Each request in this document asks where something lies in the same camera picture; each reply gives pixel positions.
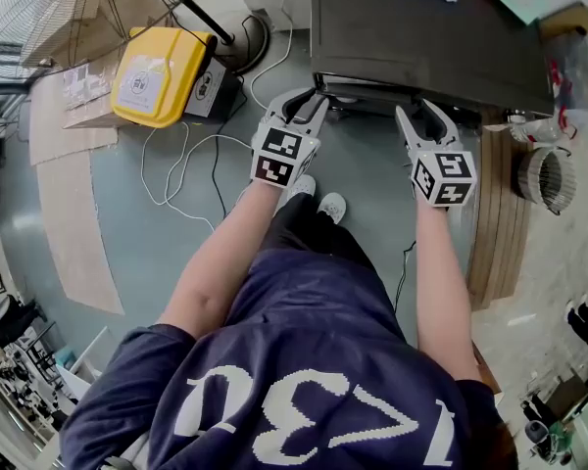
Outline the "black bin with yellow lid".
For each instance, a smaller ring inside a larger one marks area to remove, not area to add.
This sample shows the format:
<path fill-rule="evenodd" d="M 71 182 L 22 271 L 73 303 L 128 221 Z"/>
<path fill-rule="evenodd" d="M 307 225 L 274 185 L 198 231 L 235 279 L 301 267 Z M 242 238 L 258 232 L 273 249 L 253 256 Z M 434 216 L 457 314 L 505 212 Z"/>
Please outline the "black bin with yellow lid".
<path fill-rule="evenodd" d="M 111 91 L 115 115 L 151 128 L 228 119 L 242 85 L 216 57 L 214 36 L 163 26 L 130 36 Z"/>

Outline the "person's black trousers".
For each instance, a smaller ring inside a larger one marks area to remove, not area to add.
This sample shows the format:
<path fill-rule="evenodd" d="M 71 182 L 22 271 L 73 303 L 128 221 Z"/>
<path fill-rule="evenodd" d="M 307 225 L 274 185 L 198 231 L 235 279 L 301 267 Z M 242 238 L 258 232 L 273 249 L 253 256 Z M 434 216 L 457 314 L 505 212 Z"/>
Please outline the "person's black trousers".
<path fill-rule="evenodd" d="M 312 195 L 294 195 L 275 214 L 260 250 L 294 249 L 331 255 L 375 271 L 355 237 L 318 208 Z"/>

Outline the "black green floor equipment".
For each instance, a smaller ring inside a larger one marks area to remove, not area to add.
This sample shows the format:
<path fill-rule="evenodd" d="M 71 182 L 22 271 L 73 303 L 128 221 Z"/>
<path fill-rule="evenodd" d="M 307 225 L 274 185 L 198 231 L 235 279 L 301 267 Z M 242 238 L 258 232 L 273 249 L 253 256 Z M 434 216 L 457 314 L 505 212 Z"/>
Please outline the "black green floor equipment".
<path fill-rule="evenodd" d="M 529 465 L 543 470 L 588 470 L 588 379 L 573 376 L 545 399 L 537 391 L 520 403 L 521 439 Z"/>

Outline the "long beige floor mat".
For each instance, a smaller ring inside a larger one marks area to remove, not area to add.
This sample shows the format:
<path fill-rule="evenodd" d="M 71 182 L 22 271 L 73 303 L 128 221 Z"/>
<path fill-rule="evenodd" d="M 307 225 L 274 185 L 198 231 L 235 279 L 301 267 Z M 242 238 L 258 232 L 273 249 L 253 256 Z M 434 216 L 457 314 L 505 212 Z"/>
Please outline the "long beige floor mat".
<path fill-rule="evenodd" d="M 66 297 L 123 315 L 98 221 L 90 154 L 38 164 L 36 173 L 46 236 Z"/>

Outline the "person's white shoe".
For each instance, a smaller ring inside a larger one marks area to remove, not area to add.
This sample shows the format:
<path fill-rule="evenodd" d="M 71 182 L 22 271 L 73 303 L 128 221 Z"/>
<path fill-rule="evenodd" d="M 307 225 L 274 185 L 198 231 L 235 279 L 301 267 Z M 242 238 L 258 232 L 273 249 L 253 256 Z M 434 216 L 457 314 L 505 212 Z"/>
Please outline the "person's white shoe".
<path fill-rule="evenodd" d="M 316 187 L 317 183 L 315 179 L 308 174 L 303 174 L 295 181 L 292 187 L 288 190 L 287 200 L 291 200 L 299 194 L 306 194 L 313 197 L 316 193 Z"/>
<path fill-rule="evenodd" d="M 334 224 L 339 224 L 346 214 L 347 203 L 342 195 L 337 192 L 326 194 L 318 205 L 318 213 L 327 215 Z"/>

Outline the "ribbed grey round basket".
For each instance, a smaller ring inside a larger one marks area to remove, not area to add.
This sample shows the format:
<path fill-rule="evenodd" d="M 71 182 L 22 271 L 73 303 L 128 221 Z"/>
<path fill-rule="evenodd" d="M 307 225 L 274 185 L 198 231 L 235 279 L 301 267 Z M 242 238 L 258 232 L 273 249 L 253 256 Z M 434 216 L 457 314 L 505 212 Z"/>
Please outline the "ribbed grey round basket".
<path fill-rule="evenodd" d="M 576 194 L 571 151 L 543 146 L 526 153 L 517 168 L 515 183 L 520 197 L 559 216 Z"/>

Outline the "black metal rack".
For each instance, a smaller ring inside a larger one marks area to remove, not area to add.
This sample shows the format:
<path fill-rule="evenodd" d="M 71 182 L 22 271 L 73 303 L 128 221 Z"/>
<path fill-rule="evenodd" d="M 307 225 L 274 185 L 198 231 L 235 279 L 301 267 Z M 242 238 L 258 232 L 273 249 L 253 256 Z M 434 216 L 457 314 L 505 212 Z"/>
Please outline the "black metal rack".
<path fill-rule="evenodd" d="M 41 306 L 7 294 L 0 299 L 0 398 L 8 416 L 41 445 L 74 407 L 56 365 L 55 322 Z"/>

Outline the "clear plastic bottle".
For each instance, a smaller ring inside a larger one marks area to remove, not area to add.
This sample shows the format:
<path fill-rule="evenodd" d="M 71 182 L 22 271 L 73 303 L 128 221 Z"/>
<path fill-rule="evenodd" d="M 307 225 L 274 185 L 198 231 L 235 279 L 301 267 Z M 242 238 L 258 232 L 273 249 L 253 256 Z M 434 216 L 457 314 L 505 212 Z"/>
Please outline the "clear plastic bottle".
<path fill-rule="evenodd" d="M 528 119 L 522 115 L 512 115 L 510 132 L 515 140 L 523 143 L 555 144 L 563 137 L 555 117 Z"/>

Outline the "flat brown cardboard sheet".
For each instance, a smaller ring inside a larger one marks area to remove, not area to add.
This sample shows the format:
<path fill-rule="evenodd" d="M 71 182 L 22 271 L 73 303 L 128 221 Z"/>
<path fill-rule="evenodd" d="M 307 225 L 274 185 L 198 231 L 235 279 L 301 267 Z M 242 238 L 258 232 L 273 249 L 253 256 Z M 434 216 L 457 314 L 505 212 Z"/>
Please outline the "flat brown cardboard sheet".
<path fill-rule="evenodd" d="M 588 35 L 588 7 L 580 2 L 571 4 L 542 19 L 539 30 L 544 40 L 574 31 Z"/>

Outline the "person's left white shoe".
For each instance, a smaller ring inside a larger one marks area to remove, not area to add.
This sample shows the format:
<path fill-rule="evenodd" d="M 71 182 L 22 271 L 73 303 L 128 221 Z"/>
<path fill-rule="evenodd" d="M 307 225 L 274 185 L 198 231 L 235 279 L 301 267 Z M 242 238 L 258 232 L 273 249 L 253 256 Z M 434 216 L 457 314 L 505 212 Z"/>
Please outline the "person's left white shoe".
<path fill-rule="evenodd" d="M 299 194 L 306 194 L 313 197 L 316 193 L 316 187 L 317 183 L 315 179 L 308 174 L 303 174 L 295 181 L 292 187 L 288 190 L 287 200 L 291 200 Z"/>

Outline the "open-flap cardboard box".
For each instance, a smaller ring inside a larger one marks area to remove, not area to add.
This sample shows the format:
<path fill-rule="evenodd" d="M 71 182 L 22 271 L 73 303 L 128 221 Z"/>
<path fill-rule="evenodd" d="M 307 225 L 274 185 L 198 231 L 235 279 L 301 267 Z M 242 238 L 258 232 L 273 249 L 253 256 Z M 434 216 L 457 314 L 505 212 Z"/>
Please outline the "open-flap cardboard box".
<path fill-rule="evenodd" d="M 73 18 L 120 39 L 128 38 L 134 27 L 172 24 L 163 0 L 76 0 Z"/>

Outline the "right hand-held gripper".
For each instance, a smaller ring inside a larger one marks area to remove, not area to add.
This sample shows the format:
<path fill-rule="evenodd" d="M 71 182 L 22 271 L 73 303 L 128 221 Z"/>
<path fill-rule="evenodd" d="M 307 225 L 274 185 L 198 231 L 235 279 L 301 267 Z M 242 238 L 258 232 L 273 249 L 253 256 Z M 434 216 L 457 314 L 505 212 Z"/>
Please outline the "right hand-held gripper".
<path fill-rule="evenodd" d="M 412 119 L 400 105 L 395 107 L 395 121 L 412 162 L 413 188 L 434 208 L 461 207 L 477 183 L 473 156 L 463 148 L 457 125 L 444 111 L 426 99 L 421 101 L 421 107 L 423 139 L 442 149 L 420 150 L 422 138 Z"/>

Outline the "black standing fan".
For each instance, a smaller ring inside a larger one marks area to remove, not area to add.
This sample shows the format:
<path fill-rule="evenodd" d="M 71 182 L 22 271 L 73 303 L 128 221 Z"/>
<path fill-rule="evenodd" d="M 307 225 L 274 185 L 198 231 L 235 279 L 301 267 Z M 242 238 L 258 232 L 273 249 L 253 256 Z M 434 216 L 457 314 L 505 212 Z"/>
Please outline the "black standing fan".
<path fill-rule="evenodd" d="M 219 18 L 197 0 L 163 0 L 171 25 L 208 32 L 218 41 L 217 58 L 233 71 L 250 70 L 269 43 L 266 22 L 249 11 Z M 74 19 L 76 0 L 0 0 L 0 41 L 23 45 L 21 63 L 56 74 L 108 55 L 119 55 L 131 40 Z"/>

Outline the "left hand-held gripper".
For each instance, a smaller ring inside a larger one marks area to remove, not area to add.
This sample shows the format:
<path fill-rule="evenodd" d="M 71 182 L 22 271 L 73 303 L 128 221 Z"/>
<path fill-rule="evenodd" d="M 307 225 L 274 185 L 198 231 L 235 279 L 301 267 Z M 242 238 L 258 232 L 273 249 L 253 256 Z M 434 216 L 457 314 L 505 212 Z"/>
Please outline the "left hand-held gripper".
<path fill-rule="evenodd" d="M 290 90 L 275 97 L 251 141 L 250 178 L 288 189 L 308 169 L 318 152 L 319 132 L 328 108 L 327 97 L 314 97 L 314 87 Z M 300 133 L 273 125 L 290 125 Z"/>

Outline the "black window frame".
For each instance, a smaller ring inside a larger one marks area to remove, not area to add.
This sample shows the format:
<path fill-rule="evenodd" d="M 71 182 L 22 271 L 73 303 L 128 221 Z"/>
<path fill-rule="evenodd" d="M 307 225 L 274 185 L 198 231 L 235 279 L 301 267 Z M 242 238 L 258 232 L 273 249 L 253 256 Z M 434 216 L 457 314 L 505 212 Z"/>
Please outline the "black window frame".
<path fill-rule="evenodd" d="M 27 95 L 30 87 L 46 73 L 44 67 L 21 63 L 23 45 L 0 41 L 0 96 Z"/>

